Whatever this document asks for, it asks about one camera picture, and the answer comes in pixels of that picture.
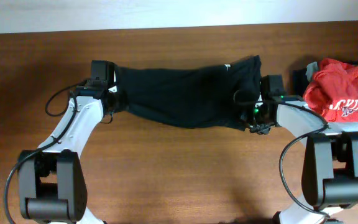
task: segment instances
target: white backdrop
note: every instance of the white backdrop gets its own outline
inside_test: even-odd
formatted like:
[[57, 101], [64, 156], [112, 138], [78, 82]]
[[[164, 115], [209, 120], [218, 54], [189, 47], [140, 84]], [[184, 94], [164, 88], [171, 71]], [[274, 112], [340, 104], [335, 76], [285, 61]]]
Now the white backdrop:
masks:
[[358, 20], [358, 0], [0, 0], [0, 33]]

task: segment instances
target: red shirt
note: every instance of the red shirt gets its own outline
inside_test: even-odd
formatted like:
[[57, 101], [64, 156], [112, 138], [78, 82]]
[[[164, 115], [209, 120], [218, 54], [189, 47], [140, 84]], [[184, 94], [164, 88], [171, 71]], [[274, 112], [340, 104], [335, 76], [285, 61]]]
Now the red shirt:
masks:
[[326, 58], [303, 95], [329, 122], [358, 122], [358, 66]]

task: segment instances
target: red fabric with white text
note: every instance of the red fabric with white text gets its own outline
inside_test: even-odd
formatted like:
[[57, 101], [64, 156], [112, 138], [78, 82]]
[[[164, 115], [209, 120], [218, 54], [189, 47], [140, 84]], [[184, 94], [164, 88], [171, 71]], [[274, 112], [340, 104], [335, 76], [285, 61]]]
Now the red fabric with white text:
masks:
[[358, 66], [326, 58], [303, 95], [329, 122], [358, 122]]

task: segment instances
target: pile of clothes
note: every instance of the pile of clothes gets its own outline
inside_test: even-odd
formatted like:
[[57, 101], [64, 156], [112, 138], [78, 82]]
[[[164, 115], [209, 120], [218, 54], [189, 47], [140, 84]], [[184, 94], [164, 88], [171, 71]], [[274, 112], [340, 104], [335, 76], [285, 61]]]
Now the pile of clothes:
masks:
[[294, 71], [295, 93], [329, 122], [358, 122], [358, 62], [326, 58]]

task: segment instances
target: table surface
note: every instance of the table surface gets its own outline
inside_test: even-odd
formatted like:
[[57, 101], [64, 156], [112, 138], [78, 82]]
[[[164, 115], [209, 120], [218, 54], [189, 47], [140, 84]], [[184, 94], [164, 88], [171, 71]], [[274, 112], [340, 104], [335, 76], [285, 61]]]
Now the table surface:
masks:
[[[358, 22], [179, 29], [95, 30], [0, 35], [0, 223], [2, 188], [24, 149], [34, 149], [60, 118], [44, 113], [57, 90], [90, 75], [93, 59], [132, 68], [198, 68], [260, 55], [262, 74], [282, 74], [325, 57], [358, 60]], [[64, 107], [65, 96], [52, 105]], [[291, 204], [278, 157], [293, 136], [229, 128], [181, 129], [126, 112], [97, 125], [81, 157], [88, 206], [109, 223], [217, 223], [270, 218]], [[285, 159], [290, 188], [301, 192], [304, 148]], [[18, 223], [17, 178], [9, 207]], [[337, 215], [358, 223], [358, 205]]]

